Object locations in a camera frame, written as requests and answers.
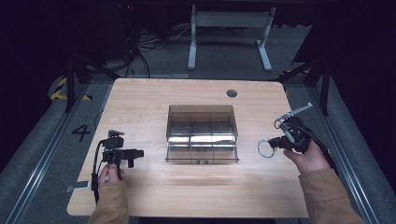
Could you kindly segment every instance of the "metal ring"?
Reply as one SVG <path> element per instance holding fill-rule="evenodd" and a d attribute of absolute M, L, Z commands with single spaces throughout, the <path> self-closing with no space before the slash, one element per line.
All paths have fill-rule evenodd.
<path fill-rule="evenodd" d="M 267 159 L 272 158 L 272 157 L 275 155 L 275 152 L 277 151 L 277 147 L 273 147 L 273 153 L 272 153 L 271 155 L 265 156 L 265 155 L 260 151 L 260 145 L 261 145 L 263 142 L 268 143 L 268 139 L 262 139 L 262 140 L 259 141 L 259 143 L 257 144 L 257 151 L 258 151 L 258 152 L 260 153 L 260 155 L 262 155 L 262 157 L 264 157 L 264 158 L 267 158 Z"/>

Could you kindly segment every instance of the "clear plastic box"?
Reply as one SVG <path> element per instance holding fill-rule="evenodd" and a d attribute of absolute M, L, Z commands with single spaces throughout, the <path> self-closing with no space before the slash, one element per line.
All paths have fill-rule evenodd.
<path fill-rule="evenodd" d="M 166 161 L 218 164 L 239 161 L 232 105 L 170 105 Z"/>

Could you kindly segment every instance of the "tan sleeve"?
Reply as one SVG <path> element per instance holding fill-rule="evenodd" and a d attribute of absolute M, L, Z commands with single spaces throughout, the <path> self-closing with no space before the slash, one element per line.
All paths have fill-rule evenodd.
<path fill-rule="evenodd" d="M 313 224 L 364 223 L 333 169 L 299 175 L 306 209 Z"/>
<path fill-rule="evenodd" d="M 99 186 L 99 202 L 88 223 L 129 223 L 124 183 L 105 183 Z"/>

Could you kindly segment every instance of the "hand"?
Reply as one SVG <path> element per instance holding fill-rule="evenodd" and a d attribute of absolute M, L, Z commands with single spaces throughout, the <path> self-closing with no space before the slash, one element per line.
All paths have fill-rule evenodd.
<path fill-rule="evenodd" d="M 308 150 L 304 154 L 298 154 L 286 149 L 283 154 L 297 165 L 300 174 L 331 168 L 319 146 L 313 140 L 308 143 Z"/>
<path fill-rule="evenodd" d="M 107 175 L 108 175 L 107 183 L 117 183 L 123 180 L 125 177 L 125 173 L 123 172 L 123 170 L 120 169 L 121 179 L 119 179 L 119 176 L 117 175 L 116 164 L 107 164 L 103 168 L 102 173 L 99 175 L 99 180 L 98 180 L 99 185 L 106 183 Z"/>

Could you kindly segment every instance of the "wooden tabletop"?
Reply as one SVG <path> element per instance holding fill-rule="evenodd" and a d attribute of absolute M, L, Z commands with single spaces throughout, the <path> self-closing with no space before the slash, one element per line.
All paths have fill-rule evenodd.
<path fill-rule="evenodd" d="M 236 97 L 227 96 L 235 90 Z M 239 162 L 217 165 L 165 162 L 169 105 L 232 105 Z M 274 120 L 290 110 L 281 84 L 259 81 L 117 79 L 78 181 L 91 180 L 94 151 L 107 131 L 124 132 L 124 149 L 145 151 L 127 162 L 129 214 L 136 217 L 307 217 L 298 171 L 282 150 L 263 158 L 257 144 L 283 135 Z M 99 160 L 102 159 L 100 148 Z M 67 211 L 89 216 L 91 189 L 74 190 Z"/>

